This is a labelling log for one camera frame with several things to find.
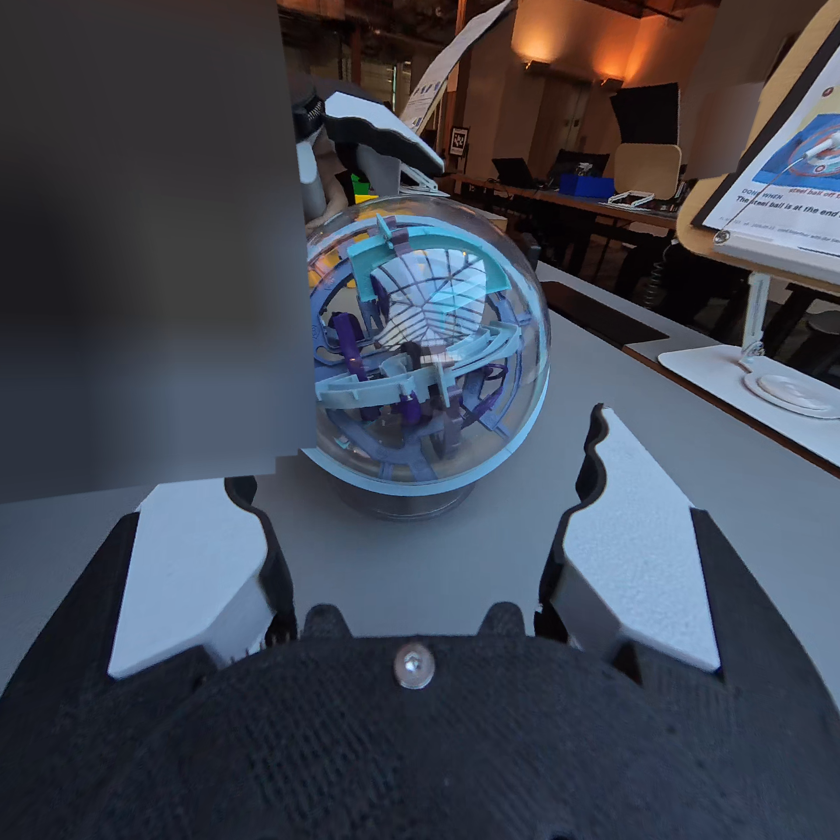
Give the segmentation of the wooden display board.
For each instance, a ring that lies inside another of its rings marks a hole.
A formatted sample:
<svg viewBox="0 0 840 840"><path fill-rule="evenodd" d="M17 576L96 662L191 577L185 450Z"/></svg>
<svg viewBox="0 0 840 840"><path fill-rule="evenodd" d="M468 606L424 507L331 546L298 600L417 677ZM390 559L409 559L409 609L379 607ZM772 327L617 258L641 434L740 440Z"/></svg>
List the wooden display board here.
<svg viewBox="0 0 840 840"><path fill-rule="evenodd" d="M815 57L827 58L839 50L839 2L826 2L806 26L787 56L767 80L759 97L746 149L735 171L761 129L770 121L775 110L791 94L795 83ZM698 182L678 217L679 238L692 252L720 262L740 266L814 288L838 288L839 258L799 248L772 245L767 239L756 239L727 230L709 230L698 225L696 218L707 202L730 175Z"/></svg>

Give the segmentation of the black laptop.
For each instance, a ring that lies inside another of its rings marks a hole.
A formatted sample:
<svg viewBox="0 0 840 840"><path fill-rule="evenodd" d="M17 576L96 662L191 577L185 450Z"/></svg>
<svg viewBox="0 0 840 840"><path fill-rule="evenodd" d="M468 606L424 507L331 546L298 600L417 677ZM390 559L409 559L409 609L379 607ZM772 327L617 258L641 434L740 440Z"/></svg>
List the black laptop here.
<svg viewBox="0 0 840 840"><path fill-rule="evenodd" d="M531 174L527 162L521 157L493 158L491 163L497 171L497 182L522 190L536 190L539 183Z"/></svg>
<svg viewBox="0 0 840 840"><path fill-rule="evenodd" d="M549 178L559 179L562 175L602 177L610 157L609 153L560 150L549 170Z"/></svg>

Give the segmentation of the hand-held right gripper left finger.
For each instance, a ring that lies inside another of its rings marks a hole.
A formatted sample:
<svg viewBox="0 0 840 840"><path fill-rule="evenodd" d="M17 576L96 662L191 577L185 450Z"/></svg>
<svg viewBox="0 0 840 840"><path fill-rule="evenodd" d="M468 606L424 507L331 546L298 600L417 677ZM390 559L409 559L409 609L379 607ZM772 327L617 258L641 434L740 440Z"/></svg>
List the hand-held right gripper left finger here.
<svg viewBox="0 0 840 840"><path fill-rule="evenodd" d="M161 484L137 508L108 674L200 648L224 668L298 635L287 562L253 476Z"/></svg>

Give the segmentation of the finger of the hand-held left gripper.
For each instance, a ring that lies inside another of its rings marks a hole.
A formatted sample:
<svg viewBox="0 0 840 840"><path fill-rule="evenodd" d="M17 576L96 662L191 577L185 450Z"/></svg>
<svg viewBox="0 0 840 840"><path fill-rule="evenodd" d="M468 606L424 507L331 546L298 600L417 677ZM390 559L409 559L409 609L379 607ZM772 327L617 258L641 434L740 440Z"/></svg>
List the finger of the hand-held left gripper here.
<svg viewBox="0 0 840 840"><path fill-rule="evenodd" d="M324 102L331 141L353 144L374 194L439 194L445 163L382 104L336 91Z"/></svg>
<svg viewBox="0 0 840 840"><path fill-rule="evenodd" d="M303 215L308 227L316 227L322 223L328 205L318 163L318 152L328 138L324 127L324 102L320 98L294 98L291 117Z"/></svg>

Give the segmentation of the clear sphere maze ball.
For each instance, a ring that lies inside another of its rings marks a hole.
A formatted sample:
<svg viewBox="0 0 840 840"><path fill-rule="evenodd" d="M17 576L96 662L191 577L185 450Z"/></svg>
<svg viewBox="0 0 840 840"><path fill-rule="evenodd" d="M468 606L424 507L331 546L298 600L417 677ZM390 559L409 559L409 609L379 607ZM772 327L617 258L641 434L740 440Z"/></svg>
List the clear sphere maze ball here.
<svg viewBox="0 0 840 840"><path fill-rule="evenodd" d="M431 497L523 443L550 378L534 268L494 225L438 196L370 200L308 237L317 442L333 478Z"/></svg>

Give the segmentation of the light wooden chair back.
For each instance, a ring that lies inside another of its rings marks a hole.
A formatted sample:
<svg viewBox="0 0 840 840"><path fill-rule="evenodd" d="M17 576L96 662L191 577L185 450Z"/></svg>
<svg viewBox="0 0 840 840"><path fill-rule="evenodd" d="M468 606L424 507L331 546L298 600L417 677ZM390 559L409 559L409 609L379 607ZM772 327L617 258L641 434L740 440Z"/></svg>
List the light wooden chair back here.
<svg viewBox="0 0 840 840"><path fill-rule="evenodd" d="M616 193L650 193L660 201L676 194L682 161L678 145L621 143L612 158Z"/></svg>

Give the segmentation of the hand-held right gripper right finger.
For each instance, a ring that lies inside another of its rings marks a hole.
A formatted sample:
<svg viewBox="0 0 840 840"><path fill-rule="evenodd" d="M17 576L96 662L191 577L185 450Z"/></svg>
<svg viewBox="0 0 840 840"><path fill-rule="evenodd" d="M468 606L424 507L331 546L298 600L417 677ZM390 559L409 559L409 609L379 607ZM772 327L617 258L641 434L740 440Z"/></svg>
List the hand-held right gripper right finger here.
<svg viewBox="0 0 840 840"><path fill-rule="evenodd" d="M578 502L539 583L538 635L613 662L641 644L707 673L721 666L688 497L612 408L593 407Z"/></svg>

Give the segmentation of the white round disc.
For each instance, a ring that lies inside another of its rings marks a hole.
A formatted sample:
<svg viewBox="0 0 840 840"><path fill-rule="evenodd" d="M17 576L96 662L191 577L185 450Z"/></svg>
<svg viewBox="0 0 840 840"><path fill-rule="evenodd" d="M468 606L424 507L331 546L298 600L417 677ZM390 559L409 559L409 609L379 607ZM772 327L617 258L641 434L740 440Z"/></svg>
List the white round disc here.
<svg viewBox="0 0 840 840"><path fill-rule="evenodd" d="M744 386L759 399L804 417L838 419L838 397L828 396L803 380L777 374L752 372L742 378Z"/></svg>

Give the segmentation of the clear round ball stand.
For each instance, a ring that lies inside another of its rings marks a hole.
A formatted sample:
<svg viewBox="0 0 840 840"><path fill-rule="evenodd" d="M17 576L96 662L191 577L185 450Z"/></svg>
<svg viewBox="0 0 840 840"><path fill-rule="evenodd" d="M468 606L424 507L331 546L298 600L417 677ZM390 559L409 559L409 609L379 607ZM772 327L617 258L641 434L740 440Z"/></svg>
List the clear round ball stand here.
<svg viewBox="0 0 840 840"><path fill-rule="evenodd" d="M421 522L443 516L457 509L476 487L473 482L428 496L405 497L358 488L334 477L329 483L336 496L349 508L361 515L390 522Z"/></svg>

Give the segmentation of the long wooden table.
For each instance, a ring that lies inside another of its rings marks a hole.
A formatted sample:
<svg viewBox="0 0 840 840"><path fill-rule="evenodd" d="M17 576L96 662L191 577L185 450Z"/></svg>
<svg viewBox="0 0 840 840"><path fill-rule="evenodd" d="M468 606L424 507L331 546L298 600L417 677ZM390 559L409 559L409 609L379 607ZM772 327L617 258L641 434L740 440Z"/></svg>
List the long wooden table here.
<svg viewBox="0 0 840 840"><path fill-rule="evenodd" d="M631 224L640 223L670 231L677 230L677 218L674 214L643 212L636 208L600 203L588 197L569 196L556 191L523 189L462 174L453 174L452 178L458 185L456 192L460 190L461 186L468 185L499 196L518 196L532 201L541 201L558 207L574 209L597 217L609 217Z"/></svg>

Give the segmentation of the white instruction sheet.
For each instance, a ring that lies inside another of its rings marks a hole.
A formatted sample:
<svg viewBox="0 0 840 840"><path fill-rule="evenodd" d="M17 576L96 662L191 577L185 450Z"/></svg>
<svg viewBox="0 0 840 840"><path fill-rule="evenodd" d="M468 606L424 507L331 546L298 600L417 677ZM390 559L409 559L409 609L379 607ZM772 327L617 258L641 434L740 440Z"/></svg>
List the white instruction sheet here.
<svg viewBox="0 0 840 840"><path fill-rule="evenodd" d="M464 54L494 25L509 14L513 1L498 3L468 21L453 41L445 47L425 70L413 89L400 120L417 135L424 131L440 99L448 88L448 78Z"/></svg>
<svg viewBox="0 0 840 840"><path fill-rule="evenodd" d="M702 228L839 253L839 51L815 57L696 216Z"/></svg>

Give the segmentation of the black square panel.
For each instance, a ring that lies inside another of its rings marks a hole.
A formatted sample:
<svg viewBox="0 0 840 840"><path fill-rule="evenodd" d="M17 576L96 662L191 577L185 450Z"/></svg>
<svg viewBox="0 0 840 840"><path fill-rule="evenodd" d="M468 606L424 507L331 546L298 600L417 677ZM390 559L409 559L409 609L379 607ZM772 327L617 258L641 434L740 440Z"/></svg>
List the black square panel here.
<svg viewBox="0 0 840 840"><path fill-rule="evenodd" d="M679 84L622 88L610 99L621 144L679 145Z"/></svg>

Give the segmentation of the white display stand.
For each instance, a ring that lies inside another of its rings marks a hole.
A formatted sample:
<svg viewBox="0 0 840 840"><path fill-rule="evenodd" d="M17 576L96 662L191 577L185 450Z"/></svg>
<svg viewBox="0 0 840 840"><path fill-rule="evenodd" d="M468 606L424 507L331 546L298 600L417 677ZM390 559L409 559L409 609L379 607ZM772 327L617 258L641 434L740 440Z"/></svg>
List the white display stand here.
<svg viewBox="0 0 840 840"><path fill-rule="evenodd" d="M658 357L667 371L718 400L759 418L763 405L773 406L754 394L742 383L745 374L757 372L760 375L782 375L803 380L815 388L822 388L828 396L838 397L838 390L822 383L808 374L768 358L763 351L763 317L770 294L771 276L752 272L749 276L748 306L742 331L740 347L716 344L706 348L662 353Z"/></svg>

